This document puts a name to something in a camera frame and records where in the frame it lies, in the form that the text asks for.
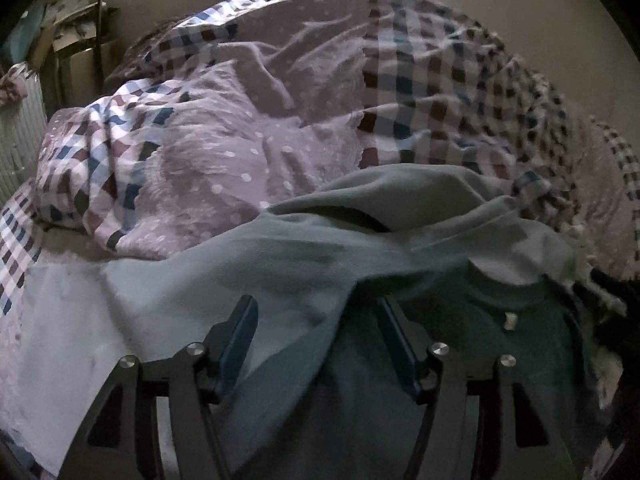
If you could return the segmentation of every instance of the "metal screw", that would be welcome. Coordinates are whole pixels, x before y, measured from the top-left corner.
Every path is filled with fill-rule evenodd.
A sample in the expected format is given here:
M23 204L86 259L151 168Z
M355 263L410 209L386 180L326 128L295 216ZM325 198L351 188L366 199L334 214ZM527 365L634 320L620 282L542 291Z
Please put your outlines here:
M444 357L449 353L449 345L446 343L434 343L431 345L431 352L440 357Z
M191 343L187 345L187 354L197 356L204 354L206 348L202 343Z
M507 368L512 368L516 365L516 358L512 355L505 354L500 357L500 363L502 366L506 366Z
M125 355L124 357L120 358L118 364L120 365L120 368L131 368L135 366L137 362L138 359L135 355Z

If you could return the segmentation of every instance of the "gray cloth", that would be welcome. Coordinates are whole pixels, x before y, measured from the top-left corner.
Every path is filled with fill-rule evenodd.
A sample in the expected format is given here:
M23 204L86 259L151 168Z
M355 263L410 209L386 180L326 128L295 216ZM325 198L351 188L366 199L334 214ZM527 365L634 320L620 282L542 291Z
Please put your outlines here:
M57 472L120 356L171 356L226 319L240 294L251 294L260 323L242 378L267 370L261 387L269 402L242 404L248 390L238 388L220 409L225 452L237 470L305 395L357 283L433 270L452 258L512 285L543 273L564 285L574 279L570 245L519 218L513 200L487 181L463 168L402 164L353 173L162 262L36 266L26 280L22 355L17 381L4 389L2 423ZM260 366L292 345L302 346L299 361L289 363L295 375ZM234 402L247 408L244 418ZM399 402L412 409L409 399Z

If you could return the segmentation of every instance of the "white radiator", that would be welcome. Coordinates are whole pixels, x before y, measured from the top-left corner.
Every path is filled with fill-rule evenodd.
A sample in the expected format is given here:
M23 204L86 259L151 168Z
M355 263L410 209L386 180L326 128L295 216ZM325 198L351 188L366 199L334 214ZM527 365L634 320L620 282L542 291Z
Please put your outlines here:
M33 176L47 127L40 78L27 72L28 96L0 108L0 204Z

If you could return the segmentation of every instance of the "radiator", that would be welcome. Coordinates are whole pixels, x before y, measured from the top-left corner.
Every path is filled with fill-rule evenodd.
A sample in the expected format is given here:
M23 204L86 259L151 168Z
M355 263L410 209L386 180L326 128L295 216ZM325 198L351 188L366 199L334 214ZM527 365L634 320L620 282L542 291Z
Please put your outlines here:
M40 78L27 73L27 94L21 102L0 108L0 203L35 173L47 127Z

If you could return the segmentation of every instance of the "bed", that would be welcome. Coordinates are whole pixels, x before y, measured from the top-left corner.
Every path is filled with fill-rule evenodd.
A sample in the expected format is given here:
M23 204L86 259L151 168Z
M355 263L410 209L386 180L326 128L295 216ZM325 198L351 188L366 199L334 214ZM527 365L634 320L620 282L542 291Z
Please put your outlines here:
M166 259L359 168L465 166L605 272L640 274L631 146L439 4L231 0L145 36L107 85L52 118L1 212L0 422L30 267Z

